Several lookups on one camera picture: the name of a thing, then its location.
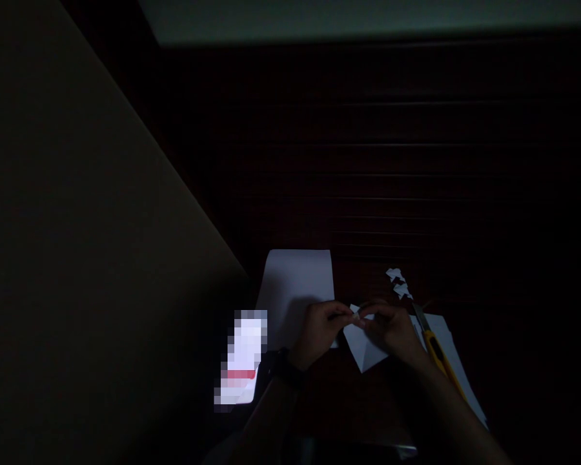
fingers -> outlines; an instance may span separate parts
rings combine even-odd
[[[397,307],[391,305],[371,304],[360,310],[360,318],[365,318],[366,315],[373,315],[375,313],[386,316],[387,318],[393,318],[397,310]]]
[[[337,316],[336,318],[334,318],[333,320],[331,320],[329,323],[331,326],[333,326],[333,328],[336,330],[336,332],[338,332],[339,330],[341,330],[345,326],[348,326],[355,321],[356,321],[355,318],[353,318],[352,316],[340,315],[340,316]]]
[[[387,301],[381,298],[372,298],[370,300],[367,300],[366,302],[362,303],[360,305],[360,308],[364,308],[364,307],[369,307],[370,305],[373,304],[383,304],[383,305],[387,305]]]
[[[318,312],[322,312],[325,316],[331,315],[353,315],[353,311],[348,308],[342,302],[337,300],[329,300],[328,302],[321,302],[320,304],[316,304],[316,309]]]

dark wooden surface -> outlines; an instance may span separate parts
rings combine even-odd
[[[402,267],[513,458],[581,457],[581,30],[161,49],[63,4],[256,287],[272,248],[350,302]]]

paper scrap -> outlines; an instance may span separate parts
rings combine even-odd
[[[410,294],[409,292],[409,288],[407,287],[407,283],[403,283],[403,284],[394,284],[394,292],[396,294],[398,294],[399,298],[403,298],[405,295],[409,296],[409,298],[412,300],[413,296]]]
[[[398,278],[402,282],[405,282],[405,278],[402,277],[402,272],[400,271],[400,268],[390,268],[385,272],[385,274],[389,276],[391,282],[394,282],[396,278]]]
[[[267,349],[292,347],[305,308],[334,300],[334,275],[328,250],[269,251],[256,309],[267,310]],[[334,341],[331,347],[338,347]]]

sheet of paper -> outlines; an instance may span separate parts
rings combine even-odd
[[[356,305],[350,305],[349,308],[354,312],[360,309]],[[366,319],[373,320],[374,315],[368,315]],[[355,325],[348,325],[342,331],[347,339],[353,358],[362,373],[388,356],[385,351],[382,351],[368,339],[363,329]]]
[[[267,349],[291,347],[309,304],[334,299],[328,250],[274,249],[267,256],[256,309],[267,310]]]
[[[476,395],[471,389],[471,385],[469,384],[469,380],[467,379],[463,365],[460,362],[460,357],[458,356],[458,352],[454,346],[452,333],[445,323],[445,318],[441,315],[430,315],[429,313],[426,313],[425,315],[426,319],[428,320],[428,324],[431,326],[431,330],[437,337],[437,340],[443,349],[443,353],[445,353],[445,356],[447,357],[450,365],[452,366],[452,369],[454,370],[458,382],[460,383],[460,387],[463,388],[463,392],[465,393],[467,401],[469,402],[469,407],[471,407],[482,424],[488,429],[486,424],[486,416],[480,407],[480,403],[478,402]],[[413,327],[415,328],[416,334],[418,335],[424,350],[426,350],[426,343],[424,342],[424,337],[422,337],[422,328],[420,327],[418,319],[411,315],[411,322],[413,323]]]

beige wall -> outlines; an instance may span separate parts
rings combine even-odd
[[[0,0],[0,464],[121,457],[245,279],[59,2]]]

